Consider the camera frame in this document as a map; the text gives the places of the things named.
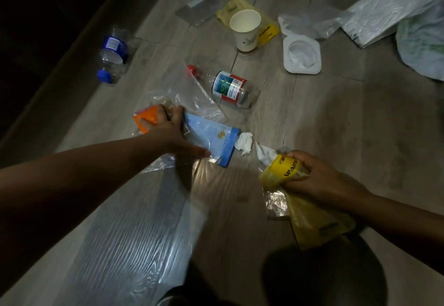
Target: white label sticker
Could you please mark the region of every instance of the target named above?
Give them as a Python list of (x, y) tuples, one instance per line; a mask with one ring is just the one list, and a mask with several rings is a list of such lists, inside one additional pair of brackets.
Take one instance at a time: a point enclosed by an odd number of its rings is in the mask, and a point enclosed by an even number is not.
[(201, 3), (203, 0), (193, 0), (190, 3), (187, 3), (187, 6), (189, 6), (190, 8), (197, 6), (199, 3)]
[(226, 96), (233, 100), (236, 100), (237, 94), (239, 93), (239, 89), (241, 88), (241, 86), (242, 82), (240, 80), (233, 79)]
[(119, 47), (120, 41), (119, 39), (115, 39), (115, 38), (108, 38), (108, 42), (107, 45), (105, 46), (106, 48), (109, 48), (111, 50), (117, 51), (117, 48)]

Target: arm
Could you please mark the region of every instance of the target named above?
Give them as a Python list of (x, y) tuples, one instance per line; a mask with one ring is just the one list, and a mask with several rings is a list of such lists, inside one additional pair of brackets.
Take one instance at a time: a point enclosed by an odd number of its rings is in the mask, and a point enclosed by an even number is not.
[(147, 134), (0, 170), (0, 295), (120, 186), (164, 153), (209, 156), (181, 135), (183, 107)]
[(444, 274), (444, 216), (370, 193), (352, 177), (302, 151), (287, 154), (311, 170), (303, 180), (286, 182), (288, 192), (315, 200), (363, 220), (388, 241)]

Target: person's left arm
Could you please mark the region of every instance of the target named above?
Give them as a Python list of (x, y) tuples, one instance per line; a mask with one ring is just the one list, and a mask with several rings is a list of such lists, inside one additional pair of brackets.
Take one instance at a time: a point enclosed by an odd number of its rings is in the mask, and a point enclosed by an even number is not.
[(0, 295), (120, 186), (165, 153), (208, 157), (171, 121), (135, 138), (52, 154), (0, 170)]

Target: forearm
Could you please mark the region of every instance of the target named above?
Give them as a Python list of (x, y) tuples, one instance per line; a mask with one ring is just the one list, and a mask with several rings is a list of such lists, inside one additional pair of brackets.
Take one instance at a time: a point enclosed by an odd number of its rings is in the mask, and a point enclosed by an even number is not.
[(161, 151), (146, 135), (0, 170), (0, 294)]
[(338, 209), (361, 219), (388, 241), (444, 274), (444, 216), (369, 192), (336, 200)]

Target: paper cup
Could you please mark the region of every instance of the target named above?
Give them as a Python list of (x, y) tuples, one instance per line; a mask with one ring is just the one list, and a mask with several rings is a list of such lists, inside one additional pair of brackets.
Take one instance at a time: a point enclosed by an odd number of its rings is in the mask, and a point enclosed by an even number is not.
[(240, 51), (251, 51), (258, 45), (261, 14), (255, 10), (241, 10), (230, 19), (230, 27), (236, 38), (236, 46)]

